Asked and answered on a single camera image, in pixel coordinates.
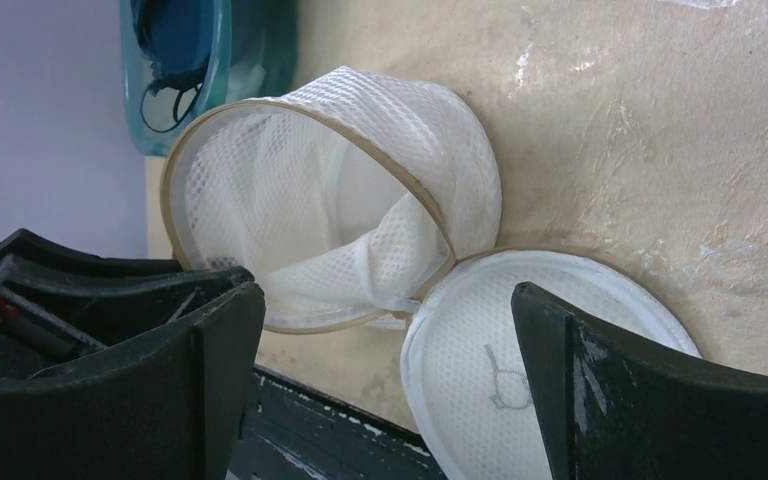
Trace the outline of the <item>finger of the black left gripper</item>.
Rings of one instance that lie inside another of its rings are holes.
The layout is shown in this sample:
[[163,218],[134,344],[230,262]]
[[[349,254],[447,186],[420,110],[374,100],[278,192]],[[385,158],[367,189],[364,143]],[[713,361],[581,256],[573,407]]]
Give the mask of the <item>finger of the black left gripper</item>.
[[10,254],[0,260],[0,334],[37,352],[98,352],[253,279],[239,266],[104,277]]
[[0,241],[0,261],[8,255],[58,271],[104,278],[146,277],[182,273],[175,259],[100,257],[71,249],[25,228]]

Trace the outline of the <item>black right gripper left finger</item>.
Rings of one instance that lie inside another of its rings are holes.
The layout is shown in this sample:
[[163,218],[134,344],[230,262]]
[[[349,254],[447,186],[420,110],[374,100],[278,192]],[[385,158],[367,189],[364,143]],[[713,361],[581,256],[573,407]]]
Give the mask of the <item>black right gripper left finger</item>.
[[0,479],[222,479],[265,315],[246,283],[102,352],[0,379]]

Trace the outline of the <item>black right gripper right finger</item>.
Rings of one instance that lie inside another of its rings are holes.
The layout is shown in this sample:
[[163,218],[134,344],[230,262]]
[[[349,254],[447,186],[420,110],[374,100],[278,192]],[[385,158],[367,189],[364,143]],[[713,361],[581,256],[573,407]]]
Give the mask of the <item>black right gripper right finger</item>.
[[556,479],[768,479],[768,376],[599,319],[530,282],[511,298]]

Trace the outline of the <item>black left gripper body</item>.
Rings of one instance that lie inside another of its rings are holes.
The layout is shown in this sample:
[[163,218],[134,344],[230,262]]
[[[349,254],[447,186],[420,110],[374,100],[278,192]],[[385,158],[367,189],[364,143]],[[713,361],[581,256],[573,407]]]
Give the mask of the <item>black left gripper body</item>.
[[0,265],[0,380],[72,375],[106,350],[93,310],[106,278],[34,264]]

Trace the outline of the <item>navy blue lace bra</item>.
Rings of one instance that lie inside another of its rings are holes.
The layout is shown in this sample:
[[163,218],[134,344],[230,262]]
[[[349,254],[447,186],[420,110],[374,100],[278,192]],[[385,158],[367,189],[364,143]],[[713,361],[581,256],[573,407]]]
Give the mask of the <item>navy blue lace bra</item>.
[[174,90],[172,124],[158,128],[140,109],[143,124],[166,134],[183,123],[201,94],[212,51],[214,3],[205,0],[136,0],[130,3],[133,32],[150,63],[152,79],[142,94]]

